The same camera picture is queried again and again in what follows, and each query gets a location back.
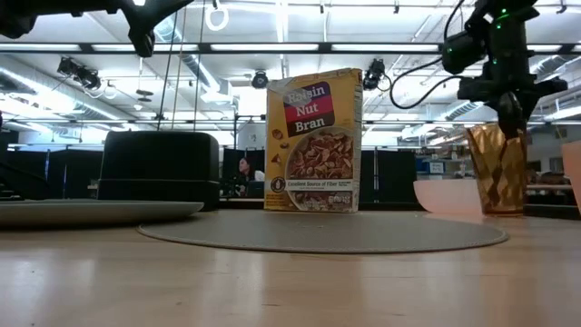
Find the amber faceted drinking glass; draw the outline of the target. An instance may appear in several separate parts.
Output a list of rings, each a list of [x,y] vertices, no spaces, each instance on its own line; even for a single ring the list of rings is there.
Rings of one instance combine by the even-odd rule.
[[[517,129],[507,138],[498,124],[467,129],[468,146],[482,212],[520,216],[526,200],[527,138]]]

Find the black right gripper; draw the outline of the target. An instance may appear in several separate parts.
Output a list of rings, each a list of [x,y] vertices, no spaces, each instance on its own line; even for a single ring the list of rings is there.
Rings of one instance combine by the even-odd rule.
[[[539,83],[536,79],[537,76],[529,71],[517,73],[516,76],[501,73],[498,63],[488,61],[484,63],[480,76],[460,79],[457,96],[461,100],[487,103],[493,108],[498,105],[500,130],[506,139],[514,139],[527,127],[522,107],[534,108],[540,98],[568,89],[567,82],[559,77]],[[507,93],[512,93],[516,98],[501,97]]]

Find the grey dinner plate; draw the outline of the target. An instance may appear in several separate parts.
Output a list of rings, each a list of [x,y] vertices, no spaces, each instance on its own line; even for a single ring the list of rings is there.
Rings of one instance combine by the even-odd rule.
[[[0,202],[0,228],[145,223],[185,219],[198,202],[130,200],[26,200]]]

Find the pale pink bowl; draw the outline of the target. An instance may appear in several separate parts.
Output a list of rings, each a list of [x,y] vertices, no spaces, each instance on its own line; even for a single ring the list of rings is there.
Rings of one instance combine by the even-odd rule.
[[[419,204],[430,213],[482,214],[473,179],[420,180],[413,183]]]

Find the silver ventilation duct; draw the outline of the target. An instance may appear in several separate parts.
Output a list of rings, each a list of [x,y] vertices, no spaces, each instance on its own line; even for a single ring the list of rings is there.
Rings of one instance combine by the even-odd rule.
[[[157,38],[164,43],[170,44],[172,49],[178,52],[177,56],[181,64],[187,67],[201,87],[201,99],[205,103],[216,103],[218,105],[233,105],[235,103],[235,98],[230,90],[231,84],[212,75],[201,63],[197,55],[184,52],[185,41],[174,18],[168,17],[162,20],[154,28],[154,33]]]

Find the blue storage bin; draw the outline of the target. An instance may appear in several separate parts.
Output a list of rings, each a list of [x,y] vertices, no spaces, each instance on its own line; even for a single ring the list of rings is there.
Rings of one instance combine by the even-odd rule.
[[[451,179],[454,174],[445,160],[428,157],[416,158],[416,173],[419,180]]]

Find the black overhead frame beam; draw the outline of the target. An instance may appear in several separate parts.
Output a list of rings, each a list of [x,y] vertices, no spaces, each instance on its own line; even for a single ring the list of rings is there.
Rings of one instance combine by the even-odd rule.
[[[442,44],[431,43],[183,43],[157,44],[153,52],[162,54],[376,54],[439,55]],[[0,43],[0,54],[83,54],[134,55],[131,44],[122,43]]]

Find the yellow raisin nut bran box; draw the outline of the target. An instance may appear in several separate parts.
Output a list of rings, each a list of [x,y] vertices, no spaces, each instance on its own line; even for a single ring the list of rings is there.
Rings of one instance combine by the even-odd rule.
[[[269,82],[265,209],[355,213],[359,206],[361,127],[360,69]]]

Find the grey round placemat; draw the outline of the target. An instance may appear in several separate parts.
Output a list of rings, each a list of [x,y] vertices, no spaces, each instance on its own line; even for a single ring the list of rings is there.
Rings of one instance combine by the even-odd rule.
[[[283,213],[225,210],[179,222],[144,223],[153,239],[214,248],[322,254],[432,253],[503,243],[509,235],[480,217],[422,212]]]

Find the peach plastic cup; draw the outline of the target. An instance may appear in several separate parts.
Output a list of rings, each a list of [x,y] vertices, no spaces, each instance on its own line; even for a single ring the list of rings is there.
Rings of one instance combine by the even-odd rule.
[[[569,178],[581,214],[581,140],[562,145],[565,175]]]

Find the person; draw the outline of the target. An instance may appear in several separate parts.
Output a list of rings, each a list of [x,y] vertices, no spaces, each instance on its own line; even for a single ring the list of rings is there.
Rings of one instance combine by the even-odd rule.
[[[237,186],[240,196],[249,198],[264,196],[265,173],[257,170],[246,157],[239,161],[239,175]]]

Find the black toaster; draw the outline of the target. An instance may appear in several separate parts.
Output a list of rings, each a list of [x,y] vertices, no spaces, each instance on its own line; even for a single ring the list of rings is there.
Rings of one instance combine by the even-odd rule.
[[[219,144],[198,132],[110,132],[105,139],[99,200],[220,201]]]

